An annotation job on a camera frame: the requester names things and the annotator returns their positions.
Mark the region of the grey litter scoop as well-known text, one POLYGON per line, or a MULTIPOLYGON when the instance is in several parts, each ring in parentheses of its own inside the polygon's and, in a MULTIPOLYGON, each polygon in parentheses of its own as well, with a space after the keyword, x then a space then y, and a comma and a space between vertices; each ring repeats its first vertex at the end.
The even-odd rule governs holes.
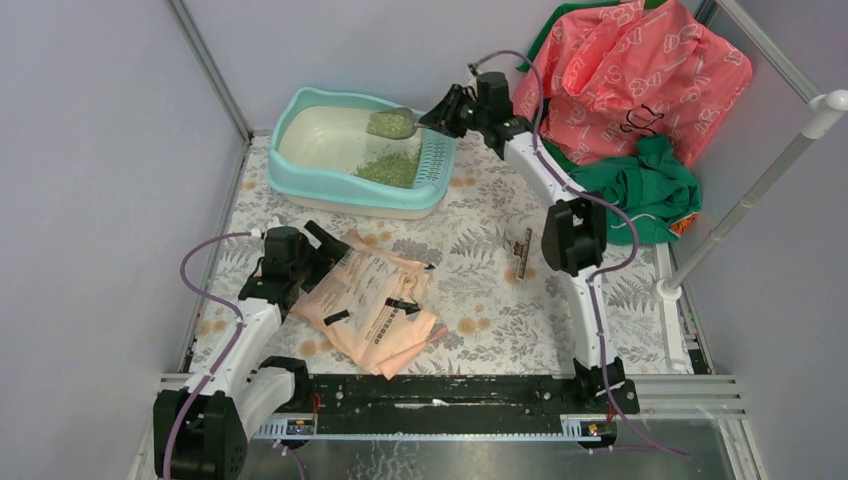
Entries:
POLYGON ((387 140, 406 140, 424 129, 426 126, 412 109, 396 107, 373 112, 369 116, 365 132, 387 140))

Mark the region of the pink cat litter bag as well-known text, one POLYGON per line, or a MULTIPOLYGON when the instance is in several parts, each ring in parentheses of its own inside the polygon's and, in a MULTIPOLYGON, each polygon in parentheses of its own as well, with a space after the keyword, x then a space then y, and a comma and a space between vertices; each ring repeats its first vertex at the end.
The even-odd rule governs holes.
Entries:
POLYGON ((291 310, 363 370, 393 378, 447 334, 427 310, 428 265, 370 245, 355 230, 351 249, 291 310))

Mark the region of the teal litter box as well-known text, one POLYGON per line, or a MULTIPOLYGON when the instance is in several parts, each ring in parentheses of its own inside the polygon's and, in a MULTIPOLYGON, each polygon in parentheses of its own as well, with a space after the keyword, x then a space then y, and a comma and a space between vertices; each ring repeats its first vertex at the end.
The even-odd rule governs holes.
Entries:
POLYGON ((377 97, 313 87, 296 91, 280 115, 267 153, 267 179, 287 200, 339 213, 416 220, 429 215, 447 193, 456 157, 454 139, 420 130, 406 140, 369 135, 373 112, 393 108, 377 97), (409 189, 354 175, 385 151, 421 149, 409 189))

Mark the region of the brown bag sealing clip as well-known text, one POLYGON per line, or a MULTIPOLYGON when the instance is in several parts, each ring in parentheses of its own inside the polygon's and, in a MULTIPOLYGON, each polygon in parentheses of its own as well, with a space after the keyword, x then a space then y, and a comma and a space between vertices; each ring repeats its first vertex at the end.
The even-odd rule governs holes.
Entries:
POLYGON ((518 240, 515 240, 512 244, 512 254, 517 259, 515 277, 521 281, 523 281, 526 276, 528 257, 532 244, 532 239, 533 230, 527 227, 524 230, 523 237, 518 240))

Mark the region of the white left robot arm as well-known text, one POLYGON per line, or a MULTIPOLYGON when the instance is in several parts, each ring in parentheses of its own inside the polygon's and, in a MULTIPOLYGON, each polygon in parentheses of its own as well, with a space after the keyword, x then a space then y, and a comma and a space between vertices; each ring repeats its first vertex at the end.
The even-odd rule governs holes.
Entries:
POLYGON ((263 254, 235 301, 191 281, 190 290, 233 311, 236 320, 209 362, 177 389, 163 389, 153 406, 155 473, 161 479, 236 479, 249 440, 279 409, 315 404, 304 361, 259 358, 297 300, 312 292, 352 248, 313 221, 304 229, 253 230, 263 254))

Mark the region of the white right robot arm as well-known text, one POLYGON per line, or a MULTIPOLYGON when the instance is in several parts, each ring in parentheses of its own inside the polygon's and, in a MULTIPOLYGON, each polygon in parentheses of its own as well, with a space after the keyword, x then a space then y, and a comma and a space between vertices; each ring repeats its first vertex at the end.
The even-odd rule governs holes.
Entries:
POLYGON ((583 410, 616 412, 628 397, 621 359, 608 349, 608 321, 601 305, 601 265, 607 247, 606 208, 579 186, 542 146, 531 123, 513 112, 501 72, 452 85, 418 120, 419 126, 452 138, 469 131, 511 165, 548 210, 541 251, 548 267, 568 275, 566 295, 574 332, 571 396, 583 410))

